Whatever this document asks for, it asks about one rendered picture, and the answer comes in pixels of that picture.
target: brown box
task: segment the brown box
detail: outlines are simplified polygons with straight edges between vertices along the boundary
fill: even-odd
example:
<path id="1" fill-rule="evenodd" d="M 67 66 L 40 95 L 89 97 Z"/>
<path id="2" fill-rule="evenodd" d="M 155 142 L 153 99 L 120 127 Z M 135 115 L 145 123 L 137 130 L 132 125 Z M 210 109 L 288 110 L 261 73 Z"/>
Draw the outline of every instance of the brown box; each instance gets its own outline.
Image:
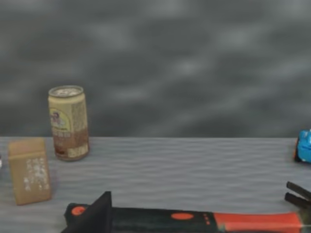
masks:
<path id="1" fill-rule="evenodd" d="M 52 190 L 44 139 L 14 141 L 8 147 L 16 204 L 50 200 Z"/>

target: blue toy car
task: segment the blue toy car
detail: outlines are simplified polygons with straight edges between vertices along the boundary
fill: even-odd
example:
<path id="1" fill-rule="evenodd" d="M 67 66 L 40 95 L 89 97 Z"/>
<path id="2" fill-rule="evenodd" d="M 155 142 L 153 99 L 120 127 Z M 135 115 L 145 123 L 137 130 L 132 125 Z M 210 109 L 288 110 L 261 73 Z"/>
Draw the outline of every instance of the blue toy car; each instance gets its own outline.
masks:
<path id="1" fill-rule="evenodd" d="M 294 160 L 311 163 L 311 130 L 300 131 L 296 141 Z"/>

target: can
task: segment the can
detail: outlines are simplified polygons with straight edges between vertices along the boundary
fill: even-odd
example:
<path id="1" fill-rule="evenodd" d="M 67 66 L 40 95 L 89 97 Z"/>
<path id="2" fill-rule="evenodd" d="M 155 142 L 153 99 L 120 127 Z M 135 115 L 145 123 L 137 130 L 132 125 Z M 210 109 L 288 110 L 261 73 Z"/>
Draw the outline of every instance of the can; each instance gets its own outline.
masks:
<path id="1" fill-rule="evenodd" d="M 80 86 L 66 85 L 49 91 L 55 156 L 63 161 L 76 161 L 89 152 L 86 97 Z"/>

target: orange button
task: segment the orange button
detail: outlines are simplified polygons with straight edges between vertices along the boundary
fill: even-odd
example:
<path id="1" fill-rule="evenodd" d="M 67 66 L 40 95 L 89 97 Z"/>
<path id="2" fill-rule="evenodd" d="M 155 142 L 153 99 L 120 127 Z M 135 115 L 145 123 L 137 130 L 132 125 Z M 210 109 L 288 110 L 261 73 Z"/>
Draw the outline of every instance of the orange button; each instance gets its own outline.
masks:
<path id="1" fill-rule="evenodd" d="M 172 218 L 176 220 L 189 220 L 193 218 L 193 215 L 189 213 L 175 213 L 172 214 Z"/>
<path id="2" fill-rule="evenodd" d="M 85 210 L 86 210 L 85 207 L 77 206 L 71 210 L 71 213 L 75 216 L 78 216 L 78 215 L 81 215 Z"/>

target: gray table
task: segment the gray table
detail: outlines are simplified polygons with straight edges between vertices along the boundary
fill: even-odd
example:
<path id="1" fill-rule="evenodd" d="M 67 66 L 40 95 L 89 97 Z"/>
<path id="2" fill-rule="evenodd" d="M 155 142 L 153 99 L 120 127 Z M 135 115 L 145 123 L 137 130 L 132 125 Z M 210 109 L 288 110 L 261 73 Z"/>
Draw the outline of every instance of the gray table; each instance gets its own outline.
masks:
<path id="1" fill-rule="evenodd" d="M 292 162 L 294 139 L 92 138 L 91 153 L 66 163 L 47 150 L 53 199 L 16 206 L 0 138 L 0 232 L 59 233 L 68 203 L 92 203 L 112 191 L 114 206 L 274 213 L 296 210 L 283 201 L 286 182 L 311 189 L 309 165 Z"/>

